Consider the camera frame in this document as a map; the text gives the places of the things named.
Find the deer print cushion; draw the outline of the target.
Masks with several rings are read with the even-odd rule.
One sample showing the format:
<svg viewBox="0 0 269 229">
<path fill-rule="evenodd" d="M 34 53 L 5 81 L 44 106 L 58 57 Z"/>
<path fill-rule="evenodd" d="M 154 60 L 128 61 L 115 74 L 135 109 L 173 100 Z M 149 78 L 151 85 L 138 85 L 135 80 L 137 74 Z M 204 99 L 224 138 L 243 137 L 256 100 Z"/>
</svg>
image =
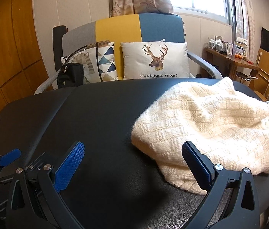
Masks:
<svg viewBox="0 0 269 229">
<path fill-rule="evenodd" d="M 186 42 L 122 42 L 124 79 L 190 77 Z"/>
</svg>

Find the geometric triangle print cushion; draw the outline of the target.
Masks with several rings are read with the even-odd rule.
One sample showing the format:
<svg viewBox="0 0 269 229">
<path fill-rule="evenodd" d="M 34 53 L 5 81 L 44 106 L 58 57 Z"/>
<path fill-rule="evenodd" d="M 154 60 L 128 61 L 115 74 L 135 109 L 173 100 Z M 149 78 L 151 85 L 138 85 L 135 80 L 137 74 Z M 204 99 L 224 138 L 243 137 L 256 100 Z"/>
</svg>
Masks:
<svg viewBox="0 0 269 229">
<path fill-rule="evenodd" d="M 83 66 L 83 83 L 99 83 L 118 79 L 114 59 L 115 42 L 99 41 L 81 47 L 67 56 L 62 56 L 62 64 L 76 63 Z"/>
</svg>

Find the beige patterned right curtain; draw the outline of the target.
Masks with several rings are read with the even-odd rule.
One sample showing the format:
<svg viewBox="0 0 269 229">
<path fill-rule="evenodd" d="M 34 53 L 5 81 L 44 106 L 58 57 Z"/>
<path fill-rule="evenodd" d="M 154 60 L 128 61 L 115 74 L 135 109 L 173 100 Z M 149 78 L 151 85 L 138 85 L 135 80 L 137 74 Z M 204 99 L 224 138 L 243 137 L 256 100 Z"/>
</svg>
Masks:
<svg viewBox="0 0 269 229">
<path fill-rule="evenodd" d="M 247 40 L 247 60 L 255 59 L 255 20 L 252 0 L 238 0 L 237 36 Z"/>
</svg>

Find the black rolled mat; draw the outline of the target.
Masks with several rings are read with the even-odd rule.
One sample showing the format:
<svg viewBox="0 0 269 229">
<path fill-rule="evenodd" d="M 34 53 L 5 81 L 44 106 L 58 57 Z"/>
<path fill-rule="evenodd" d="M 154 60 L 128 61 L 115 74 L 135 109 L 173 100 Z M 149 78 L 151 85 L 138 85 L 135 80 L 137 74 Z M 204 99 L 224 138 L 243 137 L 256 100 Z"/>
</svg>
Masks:
<svg viewBox="0 0 269 229">
<path fill-rule="evenodd" d="M 54 26 L 52 29 L 55 71 L 58 71 L 62 67 L 60 60 L 60 58 L 63 56 L 62 38 L 63 35 L 67 33 L 67 31 L 68 30 L 65 25 Z"/>
</svg>

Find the oranges on table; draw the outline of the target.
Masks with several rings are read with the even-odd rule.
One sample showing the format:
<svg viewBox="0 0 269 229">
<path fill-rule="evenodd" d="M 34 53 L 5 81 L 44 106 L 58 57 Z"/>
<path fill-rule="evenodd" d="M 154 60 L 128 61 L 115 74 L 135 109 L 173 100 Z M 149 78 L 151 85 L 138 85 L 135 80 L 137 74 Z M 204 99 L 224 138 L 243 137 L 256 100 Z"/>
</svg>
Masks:
<svg viewBox="0 0 269 229">
<path fill-rule="evenodd" d="M 238 59 L 242 59 L 243 58 L 243 56 L 242 55 L 239 55 L 239 54 L 235 54 L 234 57 L 235 58 L 238 58 Z"/>
</svg>

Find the wooden folding chair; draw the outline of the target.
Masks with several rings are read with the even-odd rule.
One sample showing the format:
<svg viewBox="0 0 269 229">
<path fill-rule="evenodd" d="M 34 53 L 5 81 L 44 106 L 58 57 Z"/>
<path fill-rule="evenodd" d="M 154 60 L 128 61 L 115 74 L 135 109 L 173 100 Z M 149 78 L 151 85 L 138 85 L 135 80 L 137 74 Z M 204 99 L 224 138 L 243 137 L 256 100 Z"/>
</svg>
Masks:
<svg viewBox="0 0 269 229">
<path fill-rule="evenodd" d="M 256 77 L 249 83 L 249 88 L 262 100 L 269 99 L 269 52 L 259 49 L 256 59 L 259 70 L 252 69 L 251 77 Z"/>
</svg>

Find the black handbag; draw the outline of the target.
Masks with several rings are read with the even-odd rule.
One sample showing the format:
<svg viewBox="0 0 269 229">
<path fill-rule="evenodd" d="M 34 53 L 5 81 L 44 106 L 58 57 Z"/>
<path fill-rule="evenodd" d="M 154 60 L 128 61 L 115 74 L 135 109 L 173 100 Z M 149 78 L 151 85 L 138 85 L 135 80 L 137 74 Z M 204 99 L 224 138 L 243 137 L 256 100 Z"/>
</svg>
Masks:
<svg viewBox="0 0 269 229">
<path fill-rule="evenodd" d="M 84 67 L 80 63 L 63 65 L 57 77 L 58 88 L 78 87 L 84 84 Z"/>
</svg>

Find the cream knitted sweater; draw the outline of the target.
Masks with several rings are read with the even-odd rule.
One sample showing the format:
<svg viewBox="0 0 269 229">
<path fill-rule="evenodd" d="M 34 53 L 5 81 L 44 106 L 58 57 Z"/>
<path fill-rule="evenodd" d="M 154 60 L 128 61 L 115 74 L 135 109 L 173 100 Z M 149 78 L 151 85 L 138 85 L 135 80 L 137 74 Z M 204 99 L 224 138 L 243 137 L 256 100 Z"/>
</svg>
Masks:
<svg viewBox="0 0 269 229">
<path fill-rule="evenodd" d="M 165 180 L 204 195 L 182 157 L 186 141 L 227 170 L 269 174 L 269 101 L 235 90 L 228 77 L 211 86 L 181 82 L 135 121 L 132 144 L 156 161 Z"/>
</svg>

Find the wooden side table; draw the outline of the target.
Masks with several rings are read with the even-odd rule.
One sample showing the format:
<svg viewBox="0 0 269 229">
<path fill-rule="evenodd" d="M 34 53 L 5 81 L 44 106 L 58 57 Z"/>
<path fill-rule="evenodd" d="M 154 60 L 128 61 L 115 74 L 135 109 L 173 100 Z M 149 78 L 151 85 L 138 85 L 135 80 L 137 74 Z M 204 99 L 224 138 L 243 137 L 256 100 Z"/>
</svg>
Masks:
<svg viewBox="0 0 269 229">
<path fill-rule="evenodd" d="M 250 76 L 252 77 L 256 77 L 260 71 L 260 67 L 257 67 L 255 64 L 250 64 L 234 56 L 223 55 L 208 47 L 205 47 L 204 51 L 207 61 L 213 66 L 216 66 L 224 77 L 228 76 L 233 81 L 240 81 L 240 78 L 237 76 L 238 68 L 249 69 Z"/>
</svg>

